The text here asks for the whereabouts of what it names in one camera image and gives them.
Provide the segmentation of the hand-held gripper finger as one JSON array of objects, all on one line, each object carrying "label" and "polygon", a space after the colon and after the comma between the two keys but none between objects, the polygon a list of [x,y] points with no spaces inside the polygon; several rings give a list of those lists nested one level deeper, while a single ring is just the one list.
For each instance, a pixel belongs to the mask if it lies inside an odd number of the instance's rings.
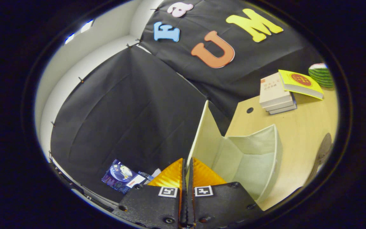
[{"label": "hand-held gripper finger", "polygon": [[148,184],[134,185],[113,211],[116,218],[138,228],[182,228],[187,212],[185,162],[180,158]]},{"label": "hand-held gripper finger", "polygon": [[263,215],[239,182],[226,182],[192,158],[187,186],[187,223],[194,229],[238,229]]}]

